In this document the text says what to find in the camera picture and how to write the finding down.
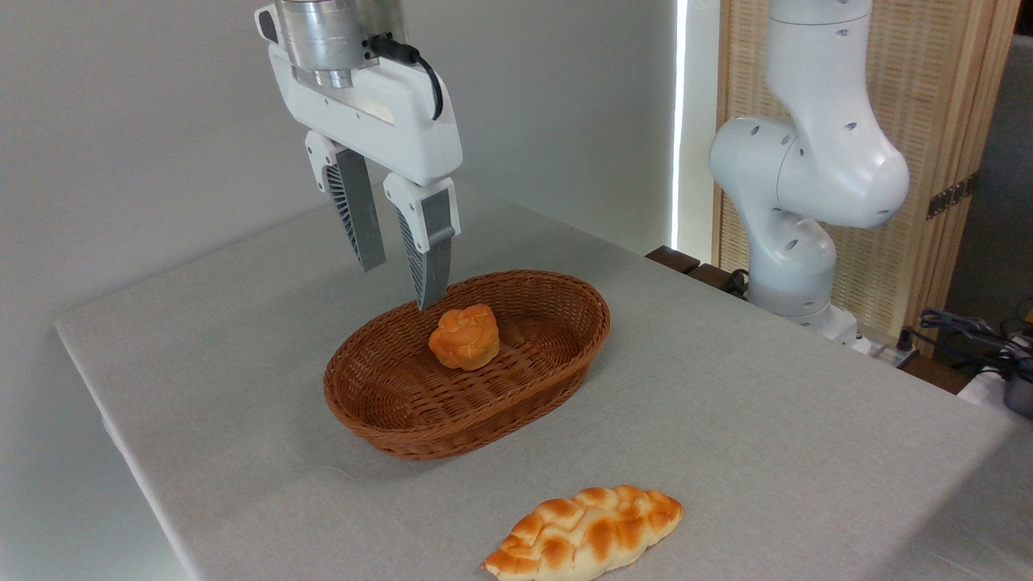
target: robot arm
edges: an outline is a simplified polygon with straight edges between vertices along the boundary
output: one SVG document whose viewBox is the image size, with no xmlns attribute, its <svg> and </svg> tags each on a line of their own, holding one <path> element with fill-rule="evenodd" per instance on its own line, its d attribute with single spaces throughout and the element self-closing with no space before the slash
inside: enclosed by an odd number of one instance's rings
<svg viewBox="0 0 1033 581">
<path fill-rule="evenodd" d="M 711 170 L 750 244 L 750 302 L 851 344 L 831 305 L 836 249 L 815 219 L 876 227 L 904 203 L 908 170 L 865 86 L 872 0 L 771 0 L 765 80 L 791 120 L 740 118 L 718 131 Z"/>
<path fill-rule="evenodd" d="M 364 270 L 385 261 L 367 159 L 398 210 L 420 308 L 448 284 L 460 233 L 449 176 L 463 162 L 448 90 L 402 44 L 400 0 L 277 0 L 255 12 L 283 101 L 300 123 L 319 188 L 337 206 Z"/>
</svg>

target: bamboo panel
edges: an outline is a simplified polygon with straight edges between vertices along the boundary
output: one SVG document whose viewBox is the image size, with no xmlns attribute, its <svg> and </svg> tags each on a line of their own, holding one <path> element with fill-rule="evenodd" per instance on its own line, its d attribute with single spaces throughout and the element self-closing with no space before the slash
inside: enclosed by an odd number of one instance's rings
<svg viewBox="0 0 1033 581">
<path fill-rule="evenodd" d="M 763 82 L 766 0 L 726 4 L 720 119 L 785 115 Z M 882 129 L 908 160 L 911 183 L 904 206 L 882 227 L 826 226 L 839 252 L 833 302 L 863 324 L 896 333 L 916 313 L 919 294 L 939 296 L 928 283 L 934 273 L 952 269 L 957 248 L 940 251 L 940 245 L 946 238 L 957 246 L 963 207 L 930 222 L 926 212 L 934 194 L 978 164 L 1000 82 L 999 45 L 1006 51 L 1006 41 L 996 40 L 1012 5 L 1018 9 L 1016 0 L 875 0 L 869 96 Z M 1014 22 L 1014 10 L 1010 18 Z M 715 207 L 717 264 L 747 268 L 749 248 L 734 206 L 719 194 Z"/>
</svg>

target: bread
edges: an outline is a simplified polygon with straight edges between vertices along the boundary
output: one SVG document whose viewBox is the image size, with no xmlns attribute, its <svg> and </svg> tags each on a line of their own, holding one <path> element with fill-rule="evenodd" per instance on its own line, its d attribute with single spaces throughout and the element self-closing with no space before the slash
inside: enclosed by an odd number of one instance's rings
<svg viewBox="0 0 1033 581">
<path fill-rule="evenodd" d="M 538 504 L 481 568 L 499 581 L 589 581 L 634 562 L 683 515 L 678 500 L 656 490 L 588 488 Z"/>
<path fill-rule="evenodd" d="M 473 305 L 441 315 L 428 346 L 449 369 L 479 369 L 499 355 L 499 326 L 488 305 Z"/>
</svg>

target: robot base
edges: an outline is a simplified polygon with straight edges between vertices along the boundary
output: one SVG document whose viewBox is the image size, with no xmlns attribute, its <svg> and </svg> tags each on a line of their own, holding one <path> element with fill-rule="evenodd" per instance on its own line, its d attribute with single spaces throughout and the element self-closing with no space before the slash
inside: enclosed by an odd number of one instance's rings
<svg viewBox="0 0 1033 581">
<path fill-rule="evenodd" d="M 872 343 L 860 334 L 857 319 L 849 311 L 835 305 L 829 304 L 814 314 L 783 315 L 783 318 L 863 354 L 868 354 L 871 350 Z"/>
</svg>

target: brown woven basket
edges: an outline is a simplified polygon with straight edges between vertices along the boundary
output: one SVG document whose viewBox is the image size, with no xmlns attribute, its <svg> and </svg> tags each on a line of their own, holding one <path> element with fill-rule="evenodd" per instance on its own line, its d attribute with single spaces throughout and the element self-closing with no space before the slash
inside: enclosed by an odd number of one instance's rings
<svg viewBox="0 0 1033 581">
<path fill-rule="evenodd" d="M 446 310 L 477 303 L 495 312 L 499 355 L 475 371 L 448 369 L 427 341 Z M 426 311 L 407 303 L 355 331 L 326 366 L 326 403 L 387 454 L 458 456 L 566 401 L 608 333 L 606 302 L 583 280 L 529 270 L 478 276 Z"/>
</svg>

